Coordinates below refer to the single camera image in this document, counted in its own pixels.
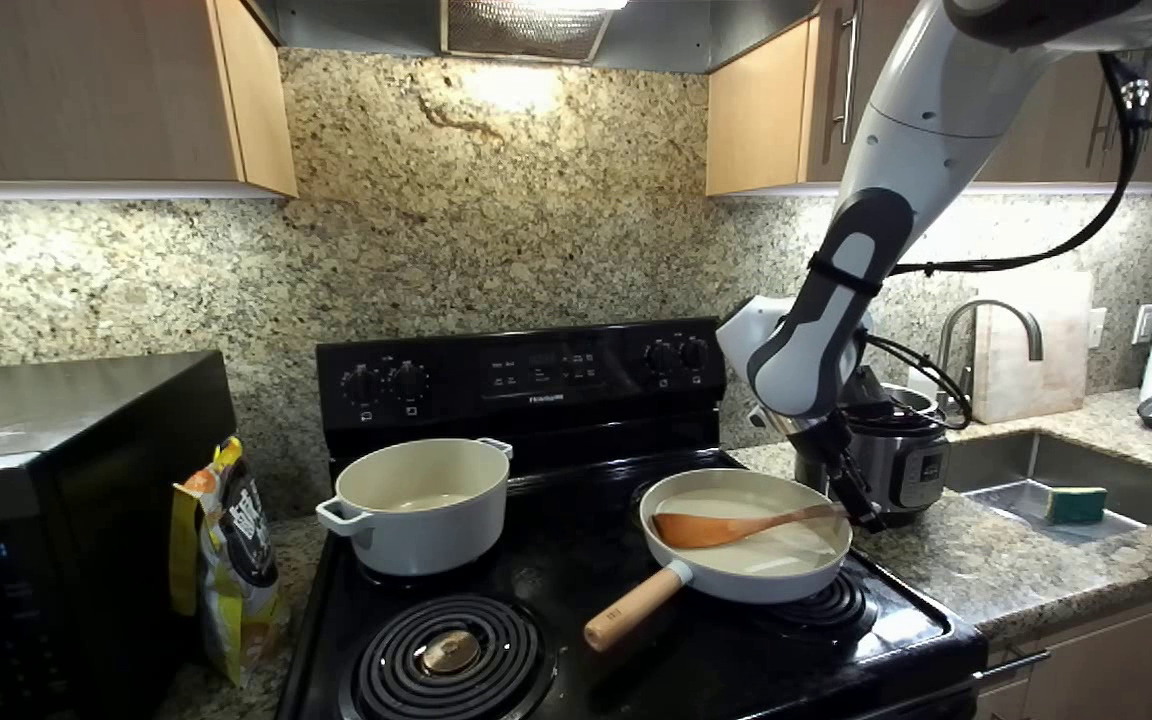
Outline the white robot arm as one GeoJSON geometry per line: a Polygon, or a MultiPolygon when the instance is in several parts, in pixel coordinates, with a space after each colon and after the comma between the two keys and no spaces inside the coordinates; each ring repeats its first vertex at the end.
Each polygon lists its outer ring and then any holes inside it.
{"type": "Polygon", "coordinates": [[[1152,48],[1152,0],[921,0],[865,104],[840,205],[793,302],[747,296],[715,346],[860,529],[917,507],[860,475],[843,388],[865,373],[865,314],[925,230],[980,177],[1018,104],[1062,57],[1152,48]]]}

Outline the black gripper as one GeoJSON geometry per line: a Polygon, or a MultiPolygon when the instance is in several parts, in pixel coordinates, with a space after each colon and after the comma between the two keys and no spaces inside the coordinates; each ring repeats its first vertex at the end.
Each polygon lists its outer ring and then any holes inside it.
{"type": "Polygon", "coordinates": [[[793,438],[797,453],[817,463],[821,490],[830,494],[856,529],[880,529],[885,507],[865,496],[865,485],[850,463],[850,438],[840,411],[808,419],[793,438]]]}

